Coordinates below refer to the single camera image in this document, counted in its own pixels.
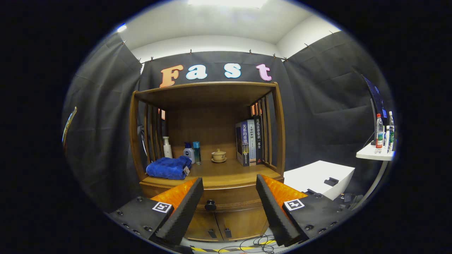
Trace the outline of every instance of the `blue letter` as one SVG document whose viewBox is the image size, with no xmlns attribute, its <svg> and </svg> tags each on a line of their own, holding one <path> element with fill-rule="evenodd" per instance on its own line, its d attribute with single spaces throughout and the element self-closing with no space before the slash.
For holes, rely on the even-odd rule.
<svg viewBox="0 0 452 254">
<path fill-rule="evenodd" d="M 225 76 L 226 78 L 238 78 L 240 77 L 240 64 L 229 63 L 225 64 Z"/>
<path fill-rule="evenodd" d="M 206 67 L 202 64 L 193 65 L 188 69 L 188 73 L 186 75 L 188 80 L 194 79 L 204 79 L 207 77 Z"/>
</svg>

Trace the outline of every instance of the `book spine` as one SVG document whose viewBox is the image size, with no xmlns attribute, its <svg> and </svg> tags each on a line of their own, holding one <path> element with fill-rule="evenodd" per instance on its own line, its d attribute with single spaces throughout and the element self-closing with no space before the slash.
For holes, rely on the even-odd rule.
<svg viewBox="0 0 452 254">
<path fill-rule="evenodd" d="M 262 164 L 264 160 L 263 144 L 262 144 L 262 129 L 260 116 L 254 116 L 254 125 L 256 130 L 256 165 Z"/>
<path fill-rule="evenodd" d="M 248 139 L 250 144 L 250 166 L 256 165 L 256 136 L 254 131 L 254 120 L 248 120 Z"/>
<path fill-rule="evenodd" d="M 243 155 L 243 166 L 250 165 L 250 146 L 248 137 L 248 125 L 247 122 L 242 122 L 242 155 Z"/>
</svg>

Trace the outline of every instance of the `yellow black tape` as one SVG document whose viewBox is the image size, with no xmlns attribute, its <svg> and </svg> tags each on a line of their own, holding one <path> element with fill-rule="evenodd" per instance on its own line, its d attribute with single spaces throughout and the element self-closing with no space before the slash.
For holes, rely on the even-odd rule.
<svg viewBox="0 0 452 254">
<path fill-rule="evenodd" d="M 222 252 L 243 251 L 243 250 L 249 250 L 249 249 L 254 249 L 254 248 L 261 248 L 262 245 L 268 245 L 268 244 L 271 244 L 274 242 L 276 242 L 276 241 L 271 240 L 271 241 L 262 242 L 262 243 L 260 243 L 261 245 L 256 244 L 256 245 L 246 246 L 246 247 L 242 246 L 241 249 L 240 248 L 232 248 L 232 249 L 219 250 L 219 249 L 201 249 L 201 248 L 195 248 L 195 247 L 191 247 L 191 248 L 192 248 L 192 250 L 200 251 L 200 252 L 216 252 L 216 253 L 218 253 L 218 251 L 220 251 L 220 253 L 222 253 Z"/>
</svg>

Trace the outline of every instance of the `blue towel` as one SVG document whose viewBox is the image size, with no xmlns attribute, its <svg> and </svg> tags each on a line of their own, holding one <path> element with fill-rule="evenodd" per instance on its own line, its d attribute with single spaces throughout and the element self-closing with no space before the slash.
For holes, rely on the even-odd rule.
<svg viewBox="0 0 452 254">
<path fill-rule="evenodd" d="M 146 172 L 150 176 L 162 177 L 173 180 L 185 179 L 184 168 L 192 167 L 192 160 L 188 157 L 181 156 L 177 159 L 160 158 L 146 167 Z"/>
</svg>

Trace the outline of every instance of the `pink letter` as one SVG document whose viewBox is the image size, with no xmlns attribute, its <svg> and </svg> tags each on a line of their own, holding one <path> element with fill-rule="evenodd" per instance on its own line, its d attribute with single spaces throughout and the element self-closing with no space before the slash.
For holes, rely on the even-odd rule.
<svg viewBox="0 0 452 254">
<path fill-rule="evenodd" d="M 263 79 L 265 81 L 272 80 L 272 77 L 267 75 L 267 71 L 270 71 L 270 68 L 265 67 L 265 64 L 256 66 L 256 69 L 259 69 L 259 74 L 260 74 L 261 79 Z"/>
</svg>

